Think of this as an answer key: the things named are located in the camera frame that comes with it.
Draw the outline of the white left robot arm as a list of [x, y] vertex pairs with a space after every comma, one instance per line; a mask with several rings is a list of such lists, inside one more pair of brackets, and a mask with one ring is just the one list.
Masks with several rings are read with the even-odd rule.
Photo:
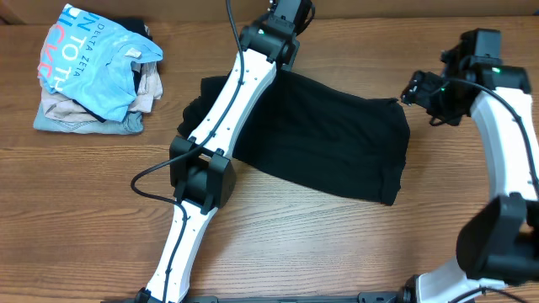
[[189, 135], [173, 139], [166, 162], [143, 171], [148, 175], [169, 167], [173, 220], [157, 269], [136, 302], [185, 299], [205, 230], [235, 188], [232, 154], [237, 139], [277, 72], [292, 68], [300, 47], [297, 37], [314, 15], [310, 1], [272, 1], [265, 14], [234, 29], [236, 59], [208, 114]]

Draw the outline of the black t-shirt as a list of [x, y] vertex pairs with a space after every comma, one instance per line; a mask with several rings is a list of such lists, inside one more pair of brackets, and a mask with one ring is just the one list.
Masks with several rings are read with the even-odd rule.
[[393, 205], [409, 138], [395, 98], [365, 99], [279, 71], [255, 104], [232, 155], [311, 189]]

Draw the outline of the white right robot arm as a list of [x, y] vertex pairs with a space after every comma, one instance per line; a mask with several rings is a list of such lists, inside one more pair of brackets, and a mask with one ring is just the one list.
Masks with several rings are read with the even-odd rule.
[[489, 200], [460, 231], [456, 255], [411, 277], [396, 302], [473, 302], [489, 291], [538, 280], [538, 140], [526, 69], [504, 65], [501, 33], [474, 29], [442, 53], [440, 75], [416, 71], [403, 90], [430, 124], [470, 117], [482, 139]]

